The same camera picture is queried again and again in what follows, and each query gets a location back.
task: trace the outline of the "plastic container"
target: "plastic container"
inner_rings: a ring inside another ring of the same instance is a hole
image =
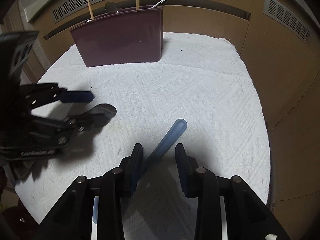
[[[70,30],[87,67],[156,62],[163,48],[163,6],[103,14]]]

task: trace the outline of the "dark red object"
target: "dark red object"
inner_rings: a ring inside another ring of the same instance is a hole
[[[156,62],[163,47],[163,6],[103,14],[70,30],[87,67]]]

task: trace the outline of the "textured white fabric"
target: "textured white fabric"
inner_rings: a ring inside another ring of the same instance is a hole
[[[218,176],[240,175],[266,203],[267,130],[245,64],[227,40],[164,33],[159,62],[91,68],[85,67],[74,45],[39,82],[91,90],[95,99],[86,109],[109,103],[117,115],[102,131],[79,134],[69,157],[36,165],[28,179],[16,186],[37,222],[77,176],[103,175],[129,156],[135,143],[141,143],[148,156],[178,118],[188,122],[177,141],[188,155]],[[63,119],[70,106],[55,102],[33,113]],[[71,107],[71,112],[84,110]],[[193,239],[197,200],[185,198],[181,191],[174,147],[140,180],[123,218],[125,239]],[[223,236],[226,239],[225,223]]]

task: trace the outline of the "blue handle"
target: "blue handle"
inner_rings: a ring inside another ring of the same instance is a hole
[[[163,137],[158,146],[153,150],[150,156],[143,162],[140,169],[140,177],[146,172],[150,165],[157,162],[170,149],[170,147],[179,139],[186,130],[188,124],[184,119],[178,119],[171,126],[170,130]]]

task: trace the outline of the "table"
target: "table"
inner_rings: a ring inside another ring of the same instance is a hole
[[[36,163],[16,185],[38,223],[77,176],[103,175],[129,156],[135,143],[148,156],[178,118],[188,122],[177,141],[188,155],[217,176],[243,177],[267,202],[270,150],[262,109],[245,64],[227,40],[164,33],[159,62],[92,68],[85,67],[74,45],[39,82],[91,90],[95,99],[87,106],[55,102],[33,114],[63,119],[108,103],[117,115],[101,131],[79,134],[67,158]],[[193,239],[197,199],[181,191],[175,145],[140,180],[123,217],[125,239]],[[92,228],[95,239],[96,225]]]

